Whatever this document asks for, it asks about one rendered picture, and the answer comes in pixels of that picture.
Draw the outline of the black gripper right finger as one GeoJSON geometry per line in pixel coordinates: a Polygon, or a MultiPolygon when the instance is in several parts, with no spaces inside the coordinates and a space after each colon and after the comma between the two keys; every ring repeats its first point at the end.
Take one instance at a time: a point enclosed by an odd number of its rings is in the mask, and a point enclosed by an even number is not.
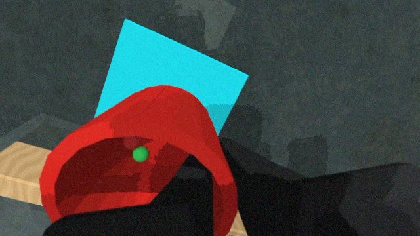
{"type": "Polygon", "coordinates": [[[420,197],[420,167],[391,163],[308,178],[228,137],[219,139],[247,236],[312,236],[323,214],[420,197]]]}

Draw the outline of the red cup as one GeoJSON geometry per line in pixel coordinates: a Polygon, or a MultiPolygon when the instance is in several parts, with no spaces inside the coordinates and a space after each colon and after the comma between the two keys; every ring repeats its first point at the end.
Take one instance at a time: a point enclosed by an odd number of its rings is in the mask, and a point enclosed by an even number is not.
{"type": "Polygon", "coordinates": [[[133,93],[67,135],[47,155],[41,204],[53,223],[82,212],[150,203],[192,154],[212,174],[214,236],[230,233],[238,213],[236,183],[207,109],[171,85],[133,93]],[[148,150],[133,159],[125,137],[148,150]]]}

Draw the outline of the green marble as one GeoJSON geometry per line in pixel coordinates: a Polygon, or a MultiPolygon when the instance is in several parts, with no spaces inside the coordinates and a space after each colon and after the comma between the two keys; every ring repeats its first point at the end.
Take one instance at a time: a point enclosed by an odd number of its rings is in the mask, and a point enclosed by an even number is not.
{"type": "Polygon", "coordinates": [[[148,150],[143,146],[139,146],[133,151],[133,159],[139,163],[144,162],[148,157],[148,150]]]}

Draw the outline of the light wooden plank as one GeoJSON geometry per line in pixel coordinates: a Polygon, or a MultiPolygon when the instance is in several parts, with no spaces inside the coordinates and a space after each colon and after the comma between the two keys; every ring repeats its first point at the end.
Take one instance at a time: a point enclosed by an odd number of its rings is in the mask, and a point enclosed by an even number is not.
{"type": "MultiPolygon", "coordinates": [[[[0,153],[0,196],[42,205],[39,179],[51,152],[22,142],[3,150],[0,153]]],[[[226,236],[247,236],[239,211],[226,236]]]]}

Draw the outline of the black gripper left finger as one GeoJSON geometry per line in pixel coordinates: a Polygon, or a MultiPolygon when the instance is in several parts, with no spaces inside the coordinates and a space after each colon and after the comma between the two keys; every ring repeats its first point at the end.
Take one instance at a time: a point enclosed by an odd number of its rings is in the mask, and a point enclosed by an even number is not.
{"type": "Polygon", "coordinates": [[[67,215],[43,236],[214,236],[212,174],[189,154],[149,204],[67,215]]]}

